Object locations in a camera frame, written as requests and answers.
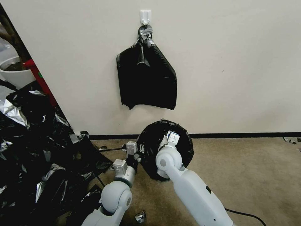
floor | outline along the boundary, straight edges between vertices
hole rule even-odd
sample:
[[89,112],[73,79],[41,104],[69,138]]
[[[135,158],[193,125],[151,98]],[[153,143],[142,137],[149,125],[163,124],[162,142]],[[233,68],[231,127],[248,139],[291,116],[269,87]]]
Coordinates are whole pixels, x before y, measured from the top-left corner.
[[[93,141],[118,148],[128,140]],[[259,216],[267,225],[300,225],[301,143],[282,138],[193,139],[195,155],[188,168],[195,171],[228,209]],[[124,159],[122,151],[104,153]],[[113,171],[100,175],[105,184]],[[151,180],[138,166],[133,202],[124,215],[125,225],[138,225],[136,213],[145,210],[143,225],[197,225],[173,191],[172,182]],[[240,226],[261,225],[256,219],[229,213]]]

white wall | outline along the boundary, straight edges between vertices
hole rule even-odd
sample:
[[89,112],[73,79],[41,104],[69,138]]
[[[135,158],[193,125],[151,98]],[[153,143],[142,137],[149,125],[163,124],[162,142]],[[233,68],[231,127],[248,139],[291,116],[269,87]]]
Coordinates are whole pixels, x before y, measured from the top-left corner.
[[[161,118],[189,133],[301,131],[301,1],[1,4],[76,132],[138,134]],[[141,9],[177,73],[174,111],[120,102],[116,56],[135,42]]]

soil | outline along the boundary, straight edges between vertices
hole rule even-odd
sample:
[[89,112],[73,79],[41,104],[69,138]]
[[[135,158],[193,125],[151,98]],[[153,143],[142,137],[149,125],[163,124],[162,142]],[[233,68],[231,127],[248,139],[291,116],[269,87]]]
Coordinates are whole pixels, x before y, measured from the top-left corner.
[[21,62],[17,62],[9,65],[7,68],[3,69],[4,71],[24,71],[27,70],[26,67]]

black cable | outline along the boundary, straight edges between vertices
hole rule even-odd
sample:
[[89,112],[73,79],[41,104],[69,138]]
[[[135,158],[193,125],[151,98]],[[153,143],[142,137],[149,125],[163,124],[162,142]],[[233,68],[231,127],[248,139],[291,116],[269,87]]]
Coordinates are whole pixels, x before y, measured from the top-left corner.
[[121,149],[122,148],[103,149],[103,150],[99,150],[99,152],[116,151],[116,150],[121,150]]
[[255,215],[252,215],[252,214],[249,214],[249,213],[242,213],[242,212],[238,212],[238,211],[235,211],[235,210],[230,210],[230,209],[227,209],[227,208],[225,208],[225,210],[229,211],[229,212],[232,212],[232,213],[236,213],[236,214],[256,218],[257,220],[259,220],[262,223],[263,226],[267,226],[266,223],[263,220],[261,220],[259,217],[255,216]]
[[99,180],[99,182],[101,183],[101,185],[103,186],[103,187],[105,187],[106,185],[103,183],[103,181],[99,178],[99,176],[98,175],[96,175],[96,178]]

white adhesive hook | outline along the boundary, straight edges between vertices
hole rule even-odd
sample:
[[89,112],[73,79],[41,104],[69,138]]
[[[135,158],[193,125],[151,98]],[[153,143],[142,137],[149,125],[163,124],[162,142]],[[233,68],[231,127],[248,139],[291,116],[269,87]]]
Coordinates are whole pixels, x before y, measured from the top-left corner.
[[140,10],[140,22],[148,25],[151,22],[151,10]]

